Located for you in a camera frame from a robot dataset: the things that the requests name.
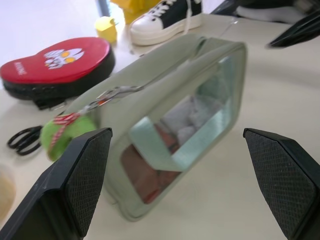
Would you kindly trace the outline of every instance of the table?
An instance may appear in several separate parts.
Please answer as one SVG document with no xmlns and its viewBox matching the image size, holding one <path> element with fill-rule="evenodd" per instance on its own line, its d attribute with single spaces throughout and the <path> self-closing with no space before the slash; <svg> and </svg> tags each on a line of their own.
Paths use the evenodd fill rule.
<svg viewBox="0 0 320 240">
<path fill-rule="evenodd" d="M 231 17 L 205 15 L 204 25 L 192 32 L 248 45 L 246 83 L 235 127 L 141 221 L 124 220 L 102 189 L 85 240 L 286 239 L 260 192 L 242 132 L 249 127 L 293 138 L 320 160 L 319 39 L 269 50 L 265 44 L 287 25 L 247 19 L 230 22 Z M 136 55 L 130 55 L 126 31 L 119 35 L 114 46 L 115 71 L 151 49 L 137 47 Z M 3 90 L 0 101 L 0 164 L 13 169 L 17 184 L 11 214 L 51 162 L 44 151 L 22 159 L 6 148 L 6 141 L 20 129 L 45 123 L 62 110 L 40 112 Z"/>
</svg>

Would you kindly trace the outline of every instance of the red striped ribbon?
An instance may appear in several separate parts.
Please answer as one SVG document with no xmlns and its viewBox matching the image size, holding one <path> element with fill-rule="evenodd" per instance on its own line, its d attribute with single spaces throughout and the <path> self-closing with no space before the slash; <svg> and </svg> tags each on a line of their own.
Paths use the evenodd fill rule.
<svg viewBox="0 0 320 240">
<path fill-rule="evenodd" d="M 56 145 L 57 141 L 59 138 L 62 136 L 62 134 L 65 132 L 67 126 L 70 124 L 73 124 L 75 120 L 77 120 L 81 116 L 80 113 L 71 113 L 68 115 L 61 115 L 61 116 L 56 116 L 53 119 L 53 123 L 56 125 L 62 125 L 62 127 L 56 132 L 51 140 L 50 144 L 50 150 Z"/>
</svg>

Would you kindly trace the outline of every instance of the green tennis ball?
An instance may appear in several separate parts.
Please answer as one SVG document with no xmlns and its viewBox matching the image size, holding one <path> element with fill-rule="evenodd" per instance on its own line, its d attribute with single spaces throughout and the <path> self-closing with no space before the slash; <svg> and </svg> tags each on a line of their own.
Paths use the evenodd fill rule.
<svg viewBox="0 0 320 240">
<path fill-rule="evenodd" d="M 51 120 L 41 130 L 40 141 L 44 149 L 47 151 L 51 146 L 51 141 L 53 136 L 58 132 L 58 130 L 62 128 L 62 125 L 57 125 Z M 72 124 L 67 126 L 58 139 L 54 147 L 50 150 L 48 154 L 51 161 L 55 162 L 58 160 L 61 155 L 65 152 L 67 146 L 72 141 L 72 139 L 96 130 L 97 127 L 93 123 L 93 121 L 87 116 L 80 116 L 77 120 L 75 120 Z"/>
</svg>

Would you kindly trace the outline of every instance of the red punching mitt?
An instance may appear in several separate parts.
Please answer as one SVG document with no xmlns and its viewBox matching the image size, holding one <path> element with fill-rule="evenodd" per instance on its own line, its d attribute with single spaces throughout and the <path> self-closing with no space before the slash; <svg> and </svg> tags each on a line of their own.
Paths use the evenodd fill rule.
<svg viewBox="0 0 320 240">
<path fill-rule="evenodd" d="M 99 37 L 59 42 L 0 68 L 4 88 L 15 98 L 46 109 L 79 96 L 109 77 L 115 66 L 111 45 Z"/>
</svg>

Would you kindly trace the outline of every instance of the black and white sneaker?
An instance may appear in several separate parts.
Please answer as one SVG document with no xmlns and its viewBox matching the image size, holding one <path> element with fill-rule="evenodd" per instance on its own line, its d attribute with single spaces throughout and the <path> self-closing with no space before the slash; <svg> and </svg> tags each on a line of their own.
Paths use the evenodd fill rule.
<svg viewBox="0 0 320 240">
<path fill-rule="evenodd" d="M 202 24 L 202 0 L 162 0 L 130 26 L 136 45 L 154 45 Z"/>
</svg>

